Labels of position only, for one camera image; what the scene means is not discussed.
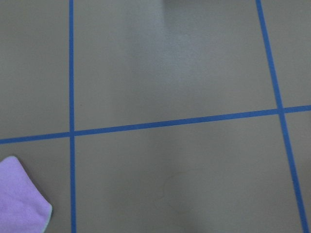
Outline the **purple cloth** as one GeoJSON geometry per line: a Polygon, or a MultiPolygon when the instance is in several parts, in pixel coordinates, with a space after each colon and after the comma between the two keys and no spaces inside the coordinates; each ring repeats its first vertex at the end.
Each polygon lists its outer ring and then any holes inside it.
{"type": "Polygon", "coordinates": [[[43,233],[52,215],[52,205],[43,197],[19,159],[0,162],[0,231],[43,233]]]}

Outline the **brown paper table mat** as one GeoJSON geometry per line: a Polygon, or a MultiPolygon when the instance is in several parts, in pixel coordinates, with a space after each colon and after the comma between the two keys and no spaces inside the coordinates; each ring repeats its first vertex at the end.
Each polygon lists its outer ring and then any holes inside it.
{"type": "Polygon", "coordinates": [[[308,233],[308,0],[3,0],[0,157],[45,233],[308,233]]]}

